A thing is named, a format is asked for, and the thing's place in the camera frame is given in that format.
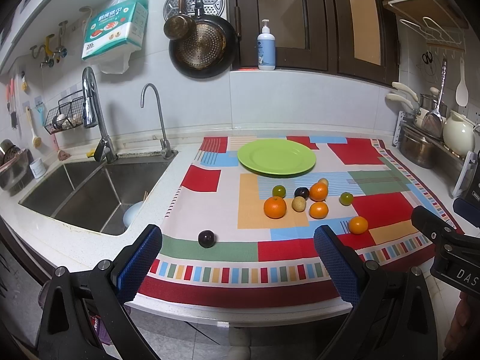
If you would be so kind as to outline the small orange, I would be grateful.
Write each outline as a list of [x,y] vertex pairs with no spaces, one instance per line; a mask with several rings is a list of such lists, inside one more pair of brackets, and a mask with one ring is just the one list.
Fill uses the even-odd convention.
[[368,230],[368,221],[362,216],[352,218],[348,223],[348,230],[352,234],[360,235]]
[[329,207],[325,202],[315,202],[309,208],[309,215],[313,219],[324,219],[329,213]]

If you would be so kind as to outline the green grape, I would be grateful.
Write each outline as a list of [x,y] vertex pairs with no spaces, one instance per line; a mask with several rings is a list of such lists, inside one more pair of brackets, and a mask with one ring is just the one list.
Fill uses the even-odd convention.
[[272,196],[284,198],[287,194],[287,190],[283,185],[276,185],[272,189]]
[[349,192],[344,192],[339,197],[339,201],[343,206],[351,205],[353,200],[354,200],[354,196]]

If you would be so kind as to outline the dark plum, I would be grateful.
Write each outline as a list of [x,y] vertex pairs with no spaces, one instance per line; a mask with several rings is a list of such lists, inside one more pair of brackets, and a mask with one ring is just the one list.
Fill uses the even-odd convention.
[[309,198],[309,188],[307,187],[298,187],[295,189],[295,197],[302,197],[307,200]]
[[198,242],[202,248],[209,249],[216,243],[216,235],[212,230],[203,230],[198,235]]

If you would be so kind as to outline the tan longan front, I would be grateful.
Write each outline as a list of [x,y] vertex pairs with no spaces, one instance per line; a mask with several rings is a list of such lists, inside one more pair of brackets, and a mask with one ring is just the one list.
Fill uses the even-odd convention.
[[297,196],[292,200],[292,209],[296,212],[303,212],[306,209],[307,201],[304,197]]

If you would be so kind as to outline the tan longan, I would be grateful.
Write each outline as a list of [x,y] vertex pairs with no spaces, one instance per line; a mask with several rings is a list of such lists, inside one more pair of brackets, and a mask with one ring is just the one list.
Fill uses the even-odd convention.
[[292,209],[296,212],[303,212],[306,209],[307,201],[304,197],[297,196],[292,200]]
[[319,180],[319,183],[323,183],[324,185],[326,185],[327,187],[329,186],[329,181],[326,179],[326,178],[321,178]]

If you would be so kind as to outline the tan longan back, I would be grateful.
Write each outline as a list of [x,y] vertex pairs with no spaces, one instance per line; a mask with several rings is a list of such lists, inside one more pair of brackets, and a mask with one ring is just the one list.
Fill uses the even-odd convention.
[[329,186],[329,181],[326,179],[326,178],[321,178],[319,180],[319,183],[323,183],[324,185],[326,185],[327,187]]

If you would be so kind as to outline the large orange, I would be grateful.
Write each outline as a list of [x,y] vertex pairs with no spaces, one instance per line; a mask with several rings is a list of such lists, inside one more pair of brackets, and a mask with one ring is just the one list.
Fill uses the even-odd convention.
[[287,213],[287,204],[282,197],[272,196],[264,201],[264,214],[270,219],[281,219]]

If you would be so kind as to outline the dish rack shelf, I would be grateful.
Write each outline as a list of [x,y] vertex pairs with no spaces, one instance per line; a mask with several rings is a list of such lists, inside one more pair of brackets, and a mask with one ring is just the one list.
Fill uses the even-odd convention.
[[405,111],[400,111],[395,125],[392,145],[400,149],[400,134],[402,128],[407,126],[411,130],[423,135],[427,141],[437,148],[436,160],[433,170],[440,172],[447,181],[449,195],[457,198],[467,192],[478,165],[478,155],[469,151],[465,158],[448,149],[441,140],[432,138],[413,125],[413,119]]

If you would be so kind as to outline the white bowl in sink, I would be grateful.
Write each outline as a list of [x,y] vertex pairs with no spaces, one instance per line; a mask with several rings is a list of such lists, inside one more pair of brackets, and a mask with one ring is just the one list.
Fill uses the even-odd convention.
[[122,218],[123,224],[126,228],[128,228],[131,225],[131,223],[137,217],[137,214],[142,207],[143,207],[143,201],[140,201],[131,205],[131,207],[126,210]]

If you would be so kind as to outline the steel pot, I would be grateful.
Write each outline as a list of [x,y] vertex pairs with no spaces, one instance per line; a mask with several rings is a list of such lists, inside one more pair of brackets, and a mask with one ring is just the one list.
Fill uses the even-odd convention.
[[431,169],[435,165],[436,146],[407,126],[402,128],[400,134],[400,152],[417,166]]

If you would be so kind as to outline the white ceramic pitcher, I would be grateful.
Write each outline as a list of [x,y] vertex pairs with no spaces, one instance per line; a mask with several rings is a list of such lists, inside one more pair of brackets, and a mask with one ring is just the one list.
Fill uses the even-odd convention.
[[469,151],[474,152],[476,131],[479,131],[479,124],[458,112],[450,111],[443,125],[442,137],[451,151],[465,158]]

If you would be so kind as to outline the stainless steel sink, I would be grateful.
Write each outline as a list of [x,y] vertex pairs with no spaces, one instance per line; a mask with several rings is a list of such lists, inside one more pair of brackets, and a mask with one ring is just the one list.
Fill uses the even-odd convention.
[[20,205],[79,228],[119,236],[123,216],[154,188],[171,164],[161,156],[123,157],[58,166]]

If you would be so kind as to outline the dark plum in group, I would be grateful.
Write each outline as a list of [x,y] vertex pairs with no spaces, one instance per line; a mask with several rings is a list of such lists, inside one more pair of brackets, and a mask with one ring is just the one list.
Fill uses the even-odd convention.
[[295,197],[302,197],[307,200],[309,198],[309,188],[307,187],[298,187],[295,189]]

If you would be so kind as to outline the steel skimmer ladle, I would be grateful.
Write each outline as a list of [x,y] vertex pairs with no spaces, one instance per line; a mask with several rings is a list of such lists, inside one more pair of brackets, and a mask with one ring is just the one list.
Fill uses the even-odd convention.
[[447,68],[448,60],[446,57],[443,57],[441,66],[441,87],[439,90],[438,102],[436,106],[426,114],[422,122],[422,128],[435,138],[440,138],[442,136],[443,120],[439,108],[443,98]]

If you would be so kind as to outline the colourful patchwork table cloth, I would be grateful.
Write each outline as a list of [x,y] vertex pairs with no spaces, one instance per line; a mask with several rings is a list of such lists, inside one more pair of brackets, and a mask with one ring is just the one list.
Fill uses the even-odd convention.
[[[166,302],[219,308],[260,309],[322,302],[337,293],[314,248],[313,235],[328,225],[363,260],[405,271],[429,260],[433,244],[411,224],[424,206],[450,225],[455,219],[421,179],[381,140],[337,136],[288,136],[316,155],[305,175],[266,177],[248,171],[238,150],[250,137],[207,137],[189,166],[161,224],[163,245],[140,294]],[[324,219],[313,219],[291,203],[298,187],[329,181]],[[286,214],[270,219],[264,201],[276,185],[286,188]],[[339,197],[349,192],[351,205]],[[362,216],[368,230],[348,230]],[[212,230],[209,249],[198,242]]]

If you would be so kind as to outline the white rice paddle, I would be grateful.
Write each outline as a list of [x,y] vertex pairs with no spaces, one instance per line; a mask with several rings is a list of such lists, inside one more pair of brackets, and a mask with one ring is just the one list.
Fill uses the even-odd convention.
[[469,101],[469,92],[465,80],[465,60],[461,56],[459,59],[460,81],[456,87],[456,103],[459,107],[466,107]]

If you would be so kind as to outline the green plate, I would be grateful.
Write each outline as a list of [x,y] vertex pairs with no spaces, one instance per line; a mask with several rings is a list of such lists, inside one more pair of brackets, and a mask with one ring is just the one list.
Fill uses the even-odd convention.
[[317,162],[306,145],[287,139],[260,139],[238,150],[239,162],[249,170],[270,176],[294,176],[309,172]]

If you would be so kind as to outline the black scissors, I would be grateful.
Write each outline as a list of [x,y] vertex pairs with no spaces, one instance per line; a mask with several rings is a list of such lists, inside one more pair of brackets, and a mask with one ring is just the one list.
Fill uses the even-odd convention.
[[433,55],[431,54],[430,51],[426,51],[422,56],[421,56],[422,61],[425,64],[431,64],[433,63]]

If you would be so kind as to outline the large chrome faucet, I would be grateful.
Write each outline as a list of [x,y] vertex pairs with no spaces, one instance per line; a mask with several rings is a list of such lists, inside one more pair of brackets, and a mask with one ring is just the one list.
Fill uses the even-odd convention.
[[101,138],[94,151],[94,159],[100,163],[106,160],[108,164],[118,159],[112,140],[107,132],[100,104],[97,80],[92,67],[85,67],[82,72],[82,91],[84,97],[83,125],[85,128],[98,127]]

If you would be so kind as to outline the dish brush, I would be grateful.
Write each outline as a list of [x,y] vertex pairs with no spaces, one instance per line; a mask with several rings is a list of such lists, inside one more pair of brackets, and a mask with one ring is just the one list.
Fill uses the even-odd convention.
[[41,138],[37,135],[35,131],[33,121],[32,121],[32,114],[29,106],[25,108],[25,114],[27,116],[30,131],[32,133],[32,145],[35,149],[39,149],[41,147]]

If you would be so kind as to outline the dark wooden cabinet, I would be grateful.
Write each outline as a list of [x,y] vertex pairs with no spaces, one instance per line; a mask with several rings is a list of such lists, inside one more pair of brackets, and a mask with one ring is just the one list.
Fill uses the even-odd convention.
[[395,14],[382,0],[227,0],[239,38],[236,70],[258,66],[257,38],[268,20],[277,68],[389,86],[400,73]]

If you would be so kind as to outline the black frying pan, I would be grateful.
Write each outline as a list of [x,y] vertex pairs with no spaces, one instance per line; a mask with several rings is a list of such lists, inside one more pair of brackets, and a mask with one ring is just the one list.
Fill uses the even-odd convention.
[[169,55],[180,73],[208,79],[230,68],[239,39],[230,22],[205,13],[203,0],[195,0],[194,7],[193,33],[184,40],[170,41]]

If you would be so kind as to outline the white blue soap bottle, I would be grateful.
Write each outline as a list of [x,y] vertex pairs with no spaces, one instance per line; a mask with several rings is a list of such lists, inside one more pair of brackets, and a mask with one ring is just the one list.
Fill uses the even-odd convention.
[[275,36],[271,33],[269,20],[263,19],[262,23],[261,33],[256,39],[258,69],[262,71],[273,71],[276,68]]

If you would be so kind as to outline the round steel steamer rack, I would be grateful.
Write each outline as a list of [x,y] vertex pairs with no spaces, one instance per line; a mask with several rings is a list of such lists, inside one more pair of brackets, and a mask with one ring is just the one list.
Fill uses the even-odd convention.
[[[184,12],[189,16],[197,13],[195,8],[196,0],[185,0]],[[202,0],[203,10],[205,14],[213,16],[221,16],[224,11],[224,0]],[[168,20],[179,12],[178,0],[167,0],[163,5],[163,18]]]

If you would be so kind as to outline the white handled pot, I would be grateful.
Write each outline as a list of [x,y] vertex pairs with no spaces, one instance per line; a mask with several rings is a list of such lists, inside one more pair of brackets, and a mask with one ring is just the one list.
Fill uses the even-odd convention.
[[385,98],[391,102],[398,102],[401,104],[403,110],[412,117],[414,125],[421,128],[427,113],[429,112],[423,107],[423,102],[419,96],[407,85],[398,81],[391,83],[394,88],[394,93],[389,93]]

